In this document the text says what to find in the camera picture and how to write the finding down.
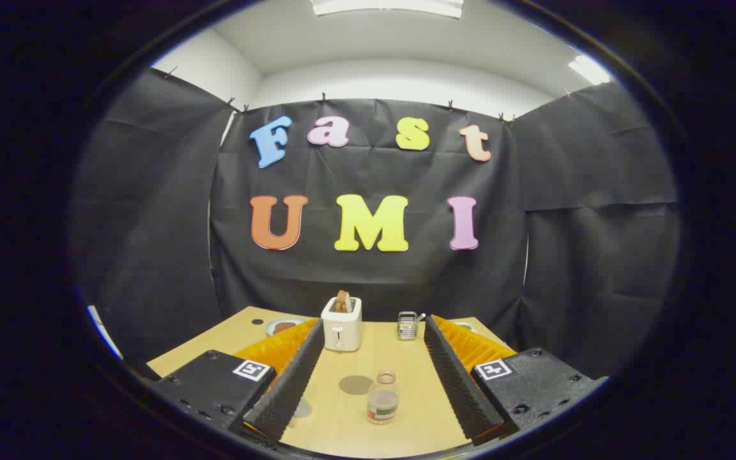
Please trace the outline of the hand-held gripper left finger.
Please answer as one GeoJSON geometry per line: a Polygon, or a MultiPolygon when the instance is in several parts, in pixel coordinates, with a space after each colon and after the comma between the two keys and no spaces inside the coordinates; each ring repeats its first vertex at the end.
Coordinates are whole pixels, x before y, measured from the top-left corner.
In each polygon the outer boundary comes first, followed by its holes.
{"type": "Polygon", "coordinates": [[[206,350],[151,387],[213,430],[277,443],[294,417],[324,344],[323,324],[312,318],[233,355],[206,350]]]}

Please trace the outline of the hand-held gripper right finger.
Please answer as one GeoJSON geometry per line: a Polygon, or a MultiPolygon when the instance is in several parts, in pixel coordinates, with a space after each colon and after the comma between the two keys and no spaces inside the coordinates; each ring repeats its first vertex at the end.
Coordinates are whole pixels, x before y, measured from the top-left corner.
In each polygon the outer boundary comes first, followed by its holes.
{"type": "Polygon", "coordinates": [[[433,367],[474,445],[547,422],[608,381],[590,378],[543,348],[517,352],[436,315],[424,323],[433,367]]]}

